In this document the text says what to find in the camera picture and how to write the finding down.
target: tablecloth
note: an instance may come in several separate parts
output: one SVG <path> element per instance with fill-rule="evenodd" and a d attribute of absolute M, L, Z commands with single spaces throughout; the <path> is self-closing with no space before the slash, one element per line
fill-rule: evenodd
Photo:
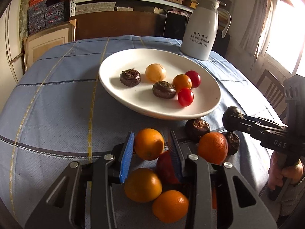
<path fill-rule="evenodd" d="M 103 60 L 118 51 L 153 48 L 184 56 L 180 44 L 174 39 L 131 35 L 79 40 L 50 49 L 25 73 L 0 115 L 0 197 L 22 226 L 71 161 L 95 161 L 103 151 L 124 142 L 128 131 L 146 127 L 160 131 L 165 139 L 169 130 L 185 137 L 185 121 L 164 121 L 130 110 L 106 92 L 97 76 Z M 189 59 L 208 70 L 221 88 L 219 107 L 204 117 L 211 130 L 224 131 L 222 114 L 229 106 L 280 122 L 256 87 L 217 53 L 211 52 L 208 61 Z M 259 192 L 268 178 L 270 155 L 259 141 L 247 134 L 239 136 L 240 149 L 229 161 Z M 154 164 L 134 156 L 131 168 Z M 170 226 L 158 221 L 151 204 L 128 200 L 121 185 L 113 190 L 118 228 L 143 228 L 143 224 L 183 228 L 184 220 Z"/>

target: hand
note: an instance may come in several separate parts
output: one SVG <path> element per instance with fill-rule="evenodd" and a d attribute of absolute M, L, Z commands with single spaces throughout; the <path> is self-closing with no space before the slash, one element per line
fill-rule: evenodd
<path fill-rule="evenodd" d="M 269 180 L 268 180 L 268 187 L 271 190 L 275 190 L 276 186 L 283 186 L 283 177 L 291 178 L 290 184 L 295 185 L 297 184 L 302 176 L 303 176 L 303 164 L 301 160 L 299 160 L 298 164 L 295 166 L 289 166 L 284 169 L 280 169 L 277 162 L 278 162 L 279 154 L 274 151 L 271 155 L 270 159 L 270 169 L 268 170 L 269 173 Z"/>

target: wooden chair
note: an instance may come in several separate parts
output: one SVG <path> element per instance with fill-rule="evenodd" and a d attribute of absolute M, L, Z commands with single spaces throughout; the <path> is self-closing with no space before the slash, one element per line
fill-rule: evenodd
<path fill-rule="evenodd" d="M 279 80 L 276 79 L 274 75 L 270 73 L 269 70 L 265 69 L 263 74 L 261 75 L 260 79 L 258 80 L 256 87 L 258 88 L 263 80 L 268 78 L 271 83 L 265 92 L 264 96 L 268 100 L 268 102 L 271 104 L 271 106 L 276 109 L 276 107 L 280 104 L 280 102 L 284 99 L 284 86 L 280 83 Z M 286 117 L 287 108 L 279 115 L 280 119 L 283 121 Z"/>

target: striped curtain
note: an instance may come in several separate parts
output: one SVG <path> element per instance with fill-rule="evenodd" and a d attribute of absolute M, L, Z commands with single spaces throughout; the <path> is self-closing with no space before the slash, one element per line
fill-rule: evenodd
<path fill-rule="evenodd" d="M 255 0 L 254 8 L 240 47 L 250 55 L 258 56 L 260 36 L 267 26 L 267 19 L 273 5 L 273 0 Z"/>

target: silver bolt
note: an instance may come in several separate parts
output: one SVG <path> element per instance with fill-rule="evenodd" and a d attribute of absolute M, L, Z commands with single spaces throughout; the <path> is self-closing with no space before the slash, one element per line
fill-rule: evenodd
<path fill-rule="evenodd" d="M 197 160 L 198 159 L 198 156 L 196 154 L 190 154 L 189 155 L 189 159 L 190 160 Z"/>
<path fill-rule="evenodd" d="M 70 166 L 70 168 L 75 169 L 78 166 L 78 163 L 77 162 L 71 162 L 69 164 L 69 166 Z"/>
<path fill-rule="evenodd" d="M 110 160 L 112 160 L 113 158 L 114 158 L 114 156 L 113 156 L 112 154 L 106 154 L 106 155 L 104 156 L 104 159 L 107 160 L 107 161 L 110 161 Z"/>
<path fill-rule="evenodd" d="M 224 167 L 227 169 L 231 169 L 233 167 L 233 164 L 231 164 L 230 162 L 224 162 Z"/>

